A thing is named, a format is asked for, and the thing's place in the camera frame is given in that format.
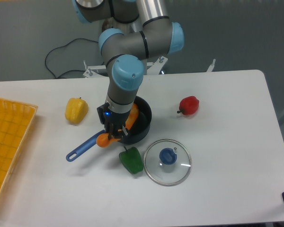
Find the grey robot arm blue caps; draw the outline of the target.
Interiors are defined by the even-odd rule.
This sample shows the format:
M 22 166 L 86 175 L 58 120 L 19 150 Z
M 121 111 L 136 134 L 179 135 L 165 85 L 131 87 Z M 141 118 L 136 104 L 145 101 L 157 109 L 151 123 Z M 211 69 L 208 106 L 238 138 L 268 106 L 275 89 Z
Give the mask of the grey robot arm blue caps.
M 81 21 L 113 18 L 121 24 L 142 24 L 140 31 L 128 34 L 109 28 L 98 40 L 110 79 L 98 115 L 107 138 L 122 139 L 128 135 L 125 122 L 145 74 L 143 61 L 180 51 L 184 47 L 183 29 L 170 21 L 162 0 L 75 0 L 73 6 Z

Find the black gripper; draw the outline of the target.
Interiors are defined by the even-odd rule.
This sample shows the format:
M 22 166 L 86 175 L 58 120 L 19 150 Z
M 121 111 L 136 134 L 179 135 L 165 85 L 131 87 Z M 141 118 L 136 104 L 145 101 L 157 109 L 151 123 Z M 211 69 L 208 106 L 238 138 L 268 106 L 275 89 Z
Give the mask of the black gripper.
M 108 139 L 117 136 L 118 141 L 127 141 L 129 138 L 129 130 L 125 127 L 130 111 L 126 113 L 116 113 L 109 109 L 109 103 L 105 103 L 97 108 L 98 116 L 102 125 L 104 125 L 105 133 L 108 133 Z

